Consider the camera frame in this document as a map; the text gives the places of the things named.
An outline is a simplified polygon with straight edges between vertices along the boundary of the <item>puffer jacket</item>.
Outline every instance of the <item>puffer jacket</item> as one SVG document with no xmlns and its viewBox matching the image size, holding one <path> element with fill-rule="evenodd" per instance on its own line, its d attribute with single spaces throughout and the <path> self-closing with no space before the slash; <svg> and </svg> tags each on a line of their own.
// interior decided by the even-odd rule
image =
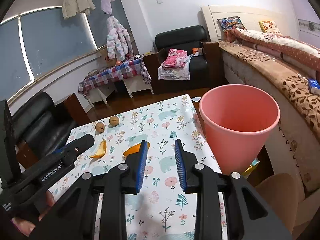
<svg viewBox="0 0 320 240">
<path fill-rule="evenodd" d="M 132 45 L 128 31 L 114 17 L 110 16 L 107 19 L 107 48 L 108 57 L 113 59 L 116 57 L 119 61 L 124 61 L 126 55 L 133 55 Z"/>
</svg>

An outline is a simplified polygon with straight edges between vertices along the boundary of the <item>white headboard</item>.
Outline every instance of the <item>white headboard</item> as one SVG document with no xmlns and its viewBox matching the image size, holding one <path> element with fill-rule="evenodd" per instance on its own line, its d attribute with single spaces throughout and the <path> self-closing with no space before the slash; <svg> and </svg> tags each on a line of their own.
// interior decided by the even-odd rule
<svg viewBox="0 0 320 240">
<path fill-rule="evenodd" d="M 204 19 L 207 23 L 211 41 L 223 41 L 225 35 L 217 19 L 239 16 L 244 27 L 248 30 L 260 31 L 259 21 L 275 21 L 282 35 L 299 39 L 297 23 L 289 23 L 286 17 L 280 13 L 259 8 L 229 5 L 202 6 Z"/>
</svg>

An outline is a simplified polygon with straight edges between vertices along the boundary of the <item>window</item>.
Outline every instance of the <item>window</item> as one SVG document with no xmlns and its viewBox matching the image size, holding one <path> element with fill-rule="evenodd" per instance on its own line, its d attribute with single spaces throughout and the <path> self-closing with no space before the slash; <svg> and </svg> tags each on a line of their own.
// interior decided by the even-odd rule
<svg viewBox="0 0 320 240">
<path fill-rule="evenodd" d="M 18 18 L 0 25 L 0 59 L 0 100 L 8 100 L 30 82 L 20 46 Z"/>
<path fill-rule="evenodd" d="M 110 15 L 104 13 L 101 10 L 101 0 L 92 0 L 96 9 L 87 16 L 90 29 L 97 47 L 101 47 L 107 44 L 107 19 Z M 112 15 L 127 29 L 128 33 L 131 33 L 131 28 L 128 23 L 127 16 L 125 15 L 121 0 L 115 0 L 111 2 Z"/>
<path fill-rule="evenodd" d="M 95 50 L 83 16 L 65 20 L 61 8 L 21 16 L 21 29 L 35 78 Z"/>
</svg>

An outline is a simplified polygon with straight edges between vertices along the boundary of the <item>pillow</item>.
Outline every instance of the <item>pillow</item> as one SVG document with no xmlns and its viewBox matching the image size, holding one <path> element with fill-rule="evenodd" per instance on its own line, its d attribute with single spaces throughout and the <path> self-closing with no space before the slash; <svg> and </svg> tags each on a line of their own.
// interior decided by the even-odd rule
<svg viewBox="0 0 320 240">
<path fill-rule="evenodd" d="M 220 23 L 221 28 L 224 31 L 228 42 L 232 42 L 236 39 L 235 36 L 230 32 L 230 30 L 234 30 L 236 28 L 246 30 L 239 16 L 222 18 L 218 19 L 217 21 Z"/>
<path fill-rule="evenodd" d="M 262 32 L 282 35 L 276 22 L 274 21 L 260 21 L 259 22 Z"/>
</svg>

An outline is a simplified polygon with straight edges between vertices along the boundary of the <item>pink trash can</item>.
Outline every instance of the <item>pink trash can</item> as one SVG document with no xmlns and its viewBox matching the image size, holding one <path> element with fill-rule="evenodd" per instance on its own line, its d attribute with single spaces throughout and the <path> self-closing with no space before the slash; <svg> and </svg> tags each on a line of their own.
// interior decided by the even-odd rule
<svg viewBox="0 0 320 240">
<path fill-rule="evenodd" d="M 257 157 L 280 118 L 277 102 L 261 89 L 226 85 L 200 101 L 206 140 L 223 174 L 244 172 Z"/>
</svg>

